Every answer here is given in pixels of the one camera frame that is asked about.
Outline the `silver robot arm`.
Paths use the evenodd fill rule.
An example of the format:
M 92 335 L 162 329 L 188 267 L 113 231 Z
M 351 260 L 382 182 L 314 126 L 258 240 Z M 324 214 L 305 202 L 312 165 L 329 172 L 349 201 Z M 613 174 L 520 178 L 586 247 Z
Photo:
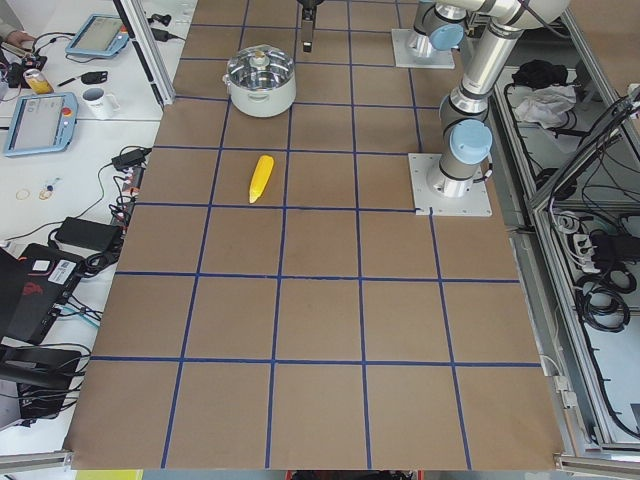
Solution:
M 490 17 L 458 86 L 440 106 L 445 150 L 427 173 L 436 194 L 461 198 L 476 182 L 474 174 L 488 156 L 493 137 L 484 124 L 491 93 L 506 60 L 526 30 L 549 28 L 568 1 L 421 1 L 409 35 L 411 54 L 425 58 L 449 51 L 464 37 L 469 13 Z
M 302 47 L 305 53 L 313 48 L 317 9 L 323 0 L 298 0 L 301 6 Z M 406 40 L 406 49 L 417 58 L 427 58 L 436 51 L 450 51 L 464 36 L 462 23 L 467 11 L 436 1 L 420 1 L 414 17 L 413 30 Z

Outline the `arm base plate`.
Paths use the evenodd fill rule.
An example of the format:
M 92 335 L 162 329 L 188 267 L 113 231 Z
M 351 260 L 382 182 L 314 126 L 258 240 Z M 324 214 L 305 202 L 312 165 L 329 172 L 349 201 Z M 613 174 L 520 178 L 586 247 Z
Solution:
M 395 66 L 399 68 L 448 69 L 455 68 L 451 50 L 437 50 L 425 35 L 414 29 L 391 31 Z
M 440 154 L 408 155 L 414 211 L 422 216 L 491 217 L 492 208 L 481 165 L 466 180 L 440 170 Z

